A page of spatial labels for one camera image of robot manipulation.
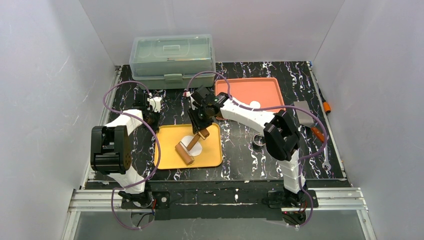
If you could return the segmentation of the wooden dough roller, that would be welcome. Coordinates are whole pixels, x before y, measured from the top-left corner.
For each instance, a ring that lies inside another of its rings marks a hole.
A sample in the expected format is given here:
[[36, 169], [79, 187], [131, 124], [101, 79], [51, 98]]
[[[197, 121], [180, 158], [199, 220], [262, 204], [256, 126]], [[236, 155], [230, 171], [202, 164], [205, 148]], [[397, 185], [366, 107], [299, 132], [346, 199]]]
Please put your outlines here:
[[209, 135], [209, 131], [207, 129], [203, 129], [194, 134], [187, 144], [181, 140], [175, 146], [176, 152], [187, 166], [194, 162], [194, 155], [191, 153], [191, 150], [196, 146], [196, 144], [198, 144], [200, 139], [205, 140]]

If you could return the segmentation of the white dough ball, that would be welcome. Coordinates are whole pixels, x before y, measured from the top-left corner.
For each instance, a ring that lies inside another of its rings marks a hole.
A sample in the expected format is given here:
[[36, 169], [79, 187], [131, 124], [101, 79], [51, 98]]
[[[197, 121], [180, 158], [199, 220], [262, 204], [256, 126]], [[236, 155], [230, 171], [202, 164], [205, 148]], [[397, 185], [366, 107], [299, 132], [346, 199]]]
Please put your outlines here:
[[199, 156], [203, 150], [201, 144], [199, 143], [199, 140], [199, 135], [186, 135], [181, 139], [180, 144], [189, 156], [196, 157]]

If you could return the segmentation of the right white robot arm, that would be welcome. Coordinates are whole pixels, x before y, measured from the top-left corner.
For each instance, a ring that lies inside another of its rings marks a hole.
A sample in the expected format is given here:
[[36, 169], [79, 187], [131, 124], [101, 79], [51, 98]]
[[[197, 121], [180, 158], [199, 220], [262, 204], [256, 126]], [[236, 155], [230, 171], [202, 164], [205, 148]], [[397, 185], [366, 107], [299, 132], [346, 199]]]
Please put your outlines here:
[[266, 151], [281, 169], [284, 188], [294, 194], [306, 190], [299, 167], [300, 133], [285, 110], [259, 110], [228, 93], [215, 95], [204, 86], [193, 92], [186, 91], [184, 97], [191, 104], [188, 116], [194, 134], [207, 129], [216, 117], [243, 124], [264, 137]]

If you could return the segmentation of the metal scraper orange handle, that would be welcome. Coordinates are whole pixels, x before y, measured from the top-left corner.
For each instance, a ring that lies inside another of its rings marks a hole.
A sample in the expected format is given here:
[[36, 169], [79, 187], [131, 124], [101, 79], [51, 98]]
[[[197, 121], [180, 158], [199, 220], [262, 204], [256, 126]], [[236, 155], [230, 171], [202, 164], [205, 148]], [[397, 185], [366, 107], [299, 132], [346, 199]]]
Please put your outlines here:
[[[306, 101], [295, 101], [293, 104], [297, 108], [305, 110], [309, 113], [311, 112], [309, 105]], [[302, 126], [309, 128], [314, 133], [314, 135], [323, 143], [325, 141], [324, 135], [315, 126], [314, 119], [309, 114], [307, 114], [307, 113], [305, 113], [301, 110], [296, 110], [296, 114], [297, 114], [297, 118], [298, 118], [299, 123]]]

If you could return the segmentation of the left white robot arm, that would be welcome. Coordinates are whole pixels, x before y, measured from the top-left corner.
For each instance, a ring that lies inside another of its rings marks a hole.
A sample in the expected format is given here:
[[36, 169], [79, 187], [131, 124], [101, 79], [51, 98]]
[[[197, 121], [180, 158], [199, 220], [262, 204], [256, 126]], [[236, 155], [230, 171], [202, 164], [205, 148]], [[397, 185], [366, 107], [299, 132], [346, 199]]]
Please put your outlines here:
[[141, 194], [146, 185], [146, 179], [132, 166], [130, 135], [140, 126], [157, 133], [162, 101], [160, 96], [141, 93], [115, 120], [91, 130], [92, 170], [113, 178], [127, 194]]

